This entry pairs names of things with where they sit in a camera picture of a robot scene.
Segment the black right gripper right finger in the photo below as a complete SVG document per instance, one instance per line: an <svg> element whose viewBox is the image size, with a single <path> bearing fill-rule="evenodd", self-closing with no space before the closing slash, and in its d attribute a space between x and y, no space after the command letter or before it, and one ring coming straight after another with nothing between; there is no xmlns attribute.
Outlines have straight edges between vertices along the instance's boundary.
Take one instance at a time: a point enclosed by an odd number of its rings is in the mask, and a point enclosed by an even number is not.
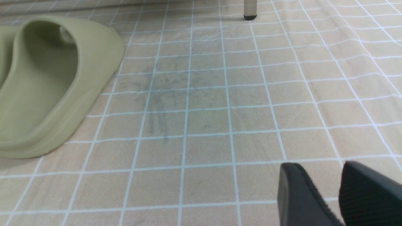
<svg viewBox="0 0 402 226"><path fill-rule="evenodd" d="M343 166L339 206L347 226L400 226L402 186L356 161Z"/></svg>

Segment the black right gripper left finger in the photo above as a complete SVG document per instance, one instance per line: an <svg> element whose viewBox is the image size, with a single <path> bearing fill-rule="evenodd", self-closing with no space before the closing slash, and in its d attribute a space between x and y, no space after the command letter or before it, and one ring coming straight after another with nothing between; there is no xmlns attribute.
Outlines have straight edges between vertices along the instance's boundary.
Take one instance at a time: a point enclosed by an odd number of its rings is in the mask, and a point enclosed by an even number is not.
<svg viewBox="0 0 402 226"><path fill-rule="evenodd" d="M277 194L281 226L343 226L298 163L282 163Z"/></svg>

